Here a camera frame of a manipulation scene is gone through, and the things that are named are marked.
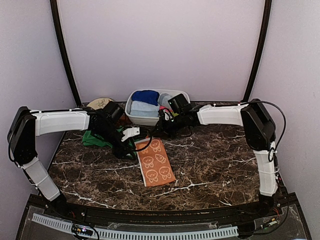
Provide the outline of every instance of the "black metal frame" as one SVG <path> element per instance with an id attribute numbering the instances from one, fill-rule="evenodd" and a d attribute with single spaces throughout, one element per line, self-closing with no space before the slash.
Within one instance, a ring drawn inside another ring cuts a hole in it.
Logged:
<path id="1" fill-rule="evenodd" d="M 244 93 L 242 102 L 249 101 L 252 89 L 255 84 L 257 72 L 258 72 L 259 65 L 260 65 L 261 56 L 262 56 L 265 41 L 266 41 L 270 12 L 271 12 L 271 5 L 272 5 L 272 0 L 265 0 L 258 45 L 256 47 L 256 52 L 255 52 L 255 56 L 254 56 L 254 61 L 253 61 L 250 77 L 249 77 L 248 84 L 245 89 L 245 93 Z"/>
<path id="2" fill-rule="evenodd" d="M 81 106 L 81 99 L 80 99 L 79 92 L 78 92 L 78 89 L 76 86 L 75 78 L 72 74 L 72 69 L 71 69 L 71 65 L 69 62 L 69 58 L 68 58 L 64 35 L 62 32 L 62 28 L 61 28 L 57 0 L 50 0 L 50 4 L 51 4 L 51 12 L 52 12 L 52 18 L 53 18 L 56 39 L 58 41 L 60 54 L 61 54 L 61 58 L 62 58 L 63 65 L 64 65 L 64 70 L 65 70 L 66 76 L 68 78 L 68 82 L 69 82 L 69 85 L 70 85 L 70 88 L 72 91 L 74 101 L 75 101 L 77 107 L 80 107 Z"/>
<path id="3" fill-rule="evenodd" d="M 281 204 L 281 206 L 286 206 L 286 197 L 287 196 L 282 196 L 278 198 L 277 202 Z M 288 197 L 289 204 L 296 205 L 303 224 L 305 235 L 308 240 L 311 240 L 312 237 L 296 194 L 290 193 Z M 54 211 L 52 211 L 50 207 L 46 208 L 46 204 L 47 202 L 42 197 L 33 194 L 30 195 L 20 221 L 16 240 L 21 238 L 30 206 L 44 209 L 44 214 L 46 215 L 60 217 Z M 232 226 L 238 226 L 240 231 L 244 231 L 244 229 L 252 226 L 254 227 L 254 220 L 261 218 L 261 216 L 258 216 L 257 214 L 240 214 L 240 212 L 246 209 L 253 209 L 258 204 L 258 202 L 252 202 L 237 206 L 209 208 L 203 210 L 150 212 L 110 209 L 68 203 L 77 220 L 92 224 L 93 226 L 107 226 L 109 223 L 125 223 L 135 225 L 183 225 L 218 222 L 220 226 L 229 224 Z"/>
<path id="4" fill-rule="evenodd" d="M 68 82 L 69 82 L 75 103 L 79 107 L 81 106 L 82 102 L 80 99 L 80 95 L 76 86 L 75 78 L 73 76 L 70 61 L 68 58 L 68 53 L 67 53 L 66 44 L 65 44 L 65 40 L 62 32 L 60 17 L 59 17 L 57 0 L 50 0 L 50 4 L 51 4 L 51 12 L 53 17 L 55 34 L 59 44 L 60 54 L 62 57 L 65 73 L 68 78 Z M 258 72 L 258 68 L 259 68 L 259 64 L 260 64 L 261 56 L 263 53 L 266 36 L 267 36 L 271 5 L 272 5 L 272 0 L 265 0 L 259 40 L 258 40 L 256 52 L 255 52 L 255 57 L 254 57 L 250 77 L 246 86 L 246 90 L 245 90 L 242 102 L 247 102 L 249 100 L 252 89 L 254 87 L 254 83 L 256 80 L 256 76 L 257 76 L 257 72 Z"/>

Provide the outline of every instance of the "cloth item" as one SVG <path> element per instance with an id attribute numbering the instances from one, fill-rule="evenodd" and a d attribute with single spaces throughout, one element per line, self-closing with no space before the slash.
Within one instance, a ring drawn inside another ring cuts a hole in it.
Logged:
<path id="1" fill-rule="evenodd" d="M 145 147 L 148 142 L 149 138 L 137 141 L 136 149 Z M 137 152 L 137 156 L 145 187 L 164 185 L 176 180 L 160 138 L 153 138 L 145 150 Z"/>
<path id="2" fill-rule="evenodd" d="M 166 106 L 160 106 L 159 110 L 166 110 L 166 111 L 170 111 L 170 113 L 173 113 L 174 111 L 171 108 L 167 108 Z"/>
<path id="3" fill-rule="evenodd" d="M 159 117 L 158 111 L 132 110 L 130 115 L 139 116 L 139 117 L 148 117 L 148 118 L 157 118 L 157 117 Z"/>
<path id="4" fill-rule="evenodd" d="M 92 136 L 91 131 L 86 131 L 84 133 L 83 138 L 82 138 L 82 143 L 84 146 L 96 145 L 99 147 L 109 146 L 112 148 L 112 144 L 110 142 L 103 141 L 103 140 L 100 140 L 100 139 Z"/>
<path id="5" fill-rule="evenodd" d="M 168 100 L 172 99 L 172 96 L 169 95 L 168 93 L 161 93 L 160 96 L 159 96 L 159 99 L 158 99 L 158 103 L 159 105 L 161 106 L 164 106 L 168 109 L 171 109 L 171 106 L 168 102 Z"/>
<path id="6" fill-rule="evenodd" d="M 111 98 L 101 97 L 91 101 L 87 107 L 94 110 L 103 109 L 110 101 L 114 102 Z"/>
<path id="7" fill-rule="evenodd" d="M 158 106 L 159 93 L 153 90 L 136 91 L 132 94 L 132 101 L 140 101 Z"/>
<path id="8" fill-rule="evenodd" d="M 158 112 L 159 108 L 160 108 L 159 105 L 155 106 L 142 101 L 133 101 L 131 104 L 131 111 L 138 110 L 138 111 L 145 111 L 145 112 Z"/>

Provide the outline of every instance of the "brown marble surface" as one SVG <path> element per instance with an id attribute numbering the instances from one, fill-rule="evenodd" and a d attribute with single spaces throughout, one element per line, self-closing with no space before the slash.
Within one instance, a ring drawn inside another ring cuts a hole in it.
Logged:
<path id="1" fill-rule="evenodd" d="M 68 202 L 123 210 L 195 210 L 258 200 L 259 175 L 244 130 L 193 128 L 190 137 L 162 140 L 176 181 L 145 187 L 138 160 L 109 147 L 83 146 L 84 131 L 67 132 L 49 174 Z"/>

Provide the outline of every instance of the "cartoon face print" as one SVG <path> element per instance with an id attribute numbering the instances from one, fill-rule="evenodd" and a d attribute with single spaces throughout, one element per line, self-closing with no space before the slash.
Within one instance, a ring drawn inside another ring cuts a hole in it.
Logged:
<path id="1" fill-rule="evenodd" d="M 157 159 L 160 163 L 164 164 L 166 162 L 166 158 L 161 154 L 156 154 L 155 159 Z"/>
<path id="2" fill-rule="evenodd" d="M 167 166 L 160 167 L 159 173 L 162 176 L 163 180 L 171 178 L 170 168 Z"/>
<path id="3" fill-rule="evenodd" d="M 149 170 L 145 173 L 146 177 L 148 178 L 148 180 L 150 181 L 150 183 L 153 182 L 158 182 L 158 173 L 156 170 Z"/>
<path id="4" fill-rule="evenodd" d="M 147 144 L 141 143 L 141 144 L 139 144 L 138 149 L 143 149 L 145 146 L 147 146 Z M 142 150 L 141 153 L 142 154 L 147 154 L 148 153 L 148 147 L 145 150 Z"/>
<path id="5" fill-rule="evenodd" d="M 152 140 L 150 147 L 153 149 L 155 153 L 161 152 L 160 141 L 158 139 Z"/>
<path id="6" fill-rule="evenodd" d="M 146 156 L 142 159 L 142 162 L 146 169 L 154 167 L 154 159 L 151 156 Z"/>

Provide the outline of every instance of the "white plastic bin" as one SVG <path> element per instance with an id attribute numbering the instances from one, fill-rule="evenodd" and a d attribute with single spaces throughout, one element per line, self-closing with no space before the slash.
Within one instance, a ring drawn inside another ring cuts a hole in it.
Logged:
<path id="1" fill-rule="evenodd" d="M 169 94 L 172 97 L 175 97 L 179 94 L 183 94 L 186 100 L 190 103 L 190 98 L 188 94 L 184 91 L 178 91 L 178 90 L 165 90 L 165 89 L 139 89 L 136 91 L 143 91 L 143 90 L 153 90 L 157 91 L 159 94 Z M 146 116 L 133 116 L 131 115 L 131 105 L 132 105 L 132 100 L 131 97 L 132 95 L 136 92 L 134 91 L 133 93 L 130 94 L 128 101 L 126 101 L 125 105 L 125 114 L 129 117 L 130 121 L 133 122 L 134 124 L 137 125 L 144 125 L 144 126 L 155 126 L 157 122 L 159 121 L 159 117 L 146 117 Z"/>

